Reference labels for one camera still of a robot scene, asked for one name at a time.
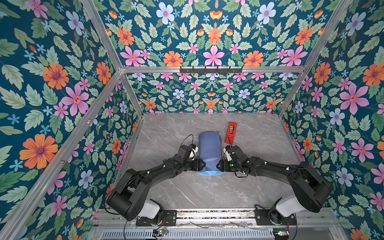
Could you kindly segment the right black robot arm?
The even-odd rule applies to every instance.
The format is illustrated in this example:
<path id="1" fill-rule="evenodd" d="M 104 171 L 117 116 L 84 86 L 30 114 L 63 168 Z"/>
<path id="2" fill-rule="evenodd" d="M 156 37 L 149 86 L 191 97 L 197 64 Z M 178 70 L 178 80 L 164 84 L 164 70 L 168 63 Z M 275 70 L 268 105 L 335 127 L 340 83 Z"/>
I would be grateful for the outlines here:
<path id="1" fill-rule="evenodd" d="M 238 146 L 227 146 L 224 154 L 226 158 L 217 164 L 222 172 L 270 178 L 291 186 L 294 195 L 276 201 L 270 208 L 271 217 L 288 218 L 304 210 L 319 213 L 330 195 L 331 186 L 328 181 L 306 162 L 285 165 L 259 157 L 247 157 Z"/>

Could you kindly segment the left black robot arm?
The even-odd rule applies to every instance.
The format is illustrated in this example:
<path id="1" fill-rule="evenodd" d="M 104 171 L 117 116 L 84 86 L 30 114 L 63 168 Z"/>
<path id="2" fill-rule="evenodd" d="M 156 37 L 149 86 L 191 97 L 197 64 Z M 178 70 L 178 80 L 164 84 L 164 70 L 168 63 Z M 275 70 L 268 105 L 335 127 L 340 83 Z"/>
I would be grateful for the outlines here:
<path id="1" fill-rule="evenodd" d="M 149 170 L 127 170 L 106 197 L 106 204 L 127 221 L 144 219 L 151 225 L 159 225 L 164 218 L 164 207 L 155 200 L 148 200 L 149 191 L 155 185 L 173 179 L 183 172 L 201 171 L 205 163 L 196 159 L 195 144 L 182 145 L 177 154 L 165 159 Z"/>

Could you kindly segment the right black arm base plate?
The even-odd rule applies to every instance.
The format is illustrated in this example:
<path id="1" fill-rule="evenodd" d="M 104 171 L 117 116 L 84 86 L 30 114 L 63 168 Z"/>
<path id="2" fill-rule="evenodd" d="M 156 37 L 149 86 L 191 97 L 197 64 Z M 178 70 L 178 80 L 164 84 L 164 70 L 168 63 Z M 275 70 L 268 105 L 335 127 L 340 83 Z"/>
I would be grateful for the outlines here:
<path id="1" fill-rule="evenodd" d="M 297 218 L 295 215 L 290 215 L 288 217 L 284 217 L 277 211 L 270 211 L 265 209 L 255 209 L 255 219 L 259 226 L 267 226 L 267 225 L 274 225 L 274 226 L 283 226 L 283 225 L 289 225 L 289 226 L 296 226 L 297 225 Z"/>

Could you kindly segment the light blue wrapping paper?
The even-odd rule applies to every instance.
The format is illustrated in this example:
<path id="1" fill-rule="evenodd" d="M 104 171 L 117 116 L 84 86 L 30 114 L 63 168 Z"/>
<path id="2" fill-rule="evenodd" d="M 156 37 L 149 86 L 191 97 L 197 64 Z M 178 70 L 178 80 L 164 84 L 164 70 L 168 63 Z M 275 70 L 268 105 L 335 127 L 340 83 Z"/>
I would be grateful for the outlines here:
<path id="1" fill-rule="evenodd" d="M 222 140 L 219 132 L 203 132 L 199 135 L 200 153 L 199 157 L 206 166 L 198 171 L 202 176 L 218 176 L 224 174 L 217 165 L 223 159 Z"/>

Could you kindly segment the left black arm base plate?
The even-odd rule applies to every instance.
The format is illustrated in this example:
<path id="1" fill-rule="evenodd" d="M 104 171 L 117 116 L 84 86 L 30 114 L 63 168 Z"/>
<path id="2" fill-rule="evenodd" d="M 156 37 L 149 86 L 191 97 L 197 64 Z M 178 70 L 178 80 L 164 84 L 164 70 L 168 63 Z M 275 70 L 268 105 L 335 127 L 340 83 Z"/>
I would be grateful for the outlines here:
<path id="1" fill-rule="evenodd" d="M 163 210 L 154 219 L 149 219 L 145 217 L 138 217 L 136 221 L 137 227 L 160 227 L 165 225 L 166 227 L 176 226 L 177 221 L 176 210 Z"/>

